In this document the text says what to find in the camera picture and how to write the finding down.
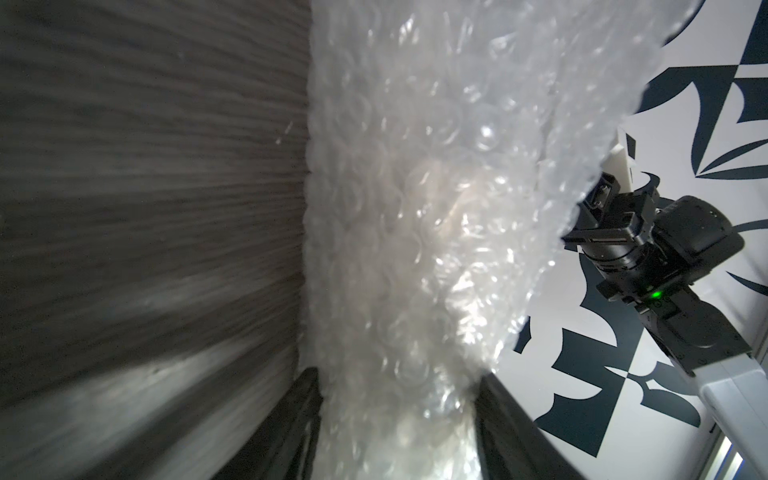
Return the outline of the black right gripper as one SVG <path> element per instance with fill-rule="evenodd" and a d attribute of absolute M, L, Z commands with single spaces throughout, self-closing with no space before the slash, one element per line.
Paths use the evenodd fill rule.
<path fill-rule="evenodd" d="M 709 275 L 744 248 L 742 236 L 717 208 L 684 196 L 660 208 L 650 182 L 621 191 L 608 173 L 578 204 L 578 218 L 564 235 L 603 277 L 597 289 L 609 301 L 643 303 Z"/>

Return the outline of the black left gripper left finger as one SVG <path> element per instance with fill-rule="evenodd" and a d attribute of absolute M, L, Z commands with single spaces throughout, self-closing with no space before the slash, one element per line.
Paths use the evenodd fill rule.
<path fill-rule="evenodd" d="M 215 480 L 310 479 L 323 403 L 319 371 L 307 368 Z"/>

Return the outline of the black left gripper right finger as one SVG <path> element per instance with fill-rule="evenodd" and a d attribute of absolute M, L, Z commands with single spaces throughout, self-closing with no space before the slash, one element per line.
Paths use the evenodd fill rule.
<path fill-rule="evenodd" d="M 474 408 L 484 480 L 584 479 L 494 374 L 480 379 Z"/>

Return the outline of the clear bubble wrap sheet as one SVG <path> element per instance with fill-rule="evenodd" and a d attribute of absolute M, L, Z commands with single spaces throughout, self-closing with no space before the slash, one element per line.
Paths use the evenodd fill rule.
<path fill-rule="evenodd" d="M 315 1 L 302 360 L 317 479 L 476 479 L 522 330 L 693 1 Z"/>

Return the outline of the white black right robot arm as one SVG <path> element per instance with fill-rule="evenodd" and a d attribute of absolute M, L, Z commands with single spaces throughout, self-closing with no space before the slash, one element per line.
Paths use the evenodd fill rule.
<path fill-rule="evenodd" d="M 767 374 L 752 349 L 692 285 L 745 245 L 717 208 L 684 196 L 665 208 L 652 184 L 624 193 L 604 173 L 564 236 L 600 272 L 609 301 L 637 311 L 742 458 L 767 473 Z"/>

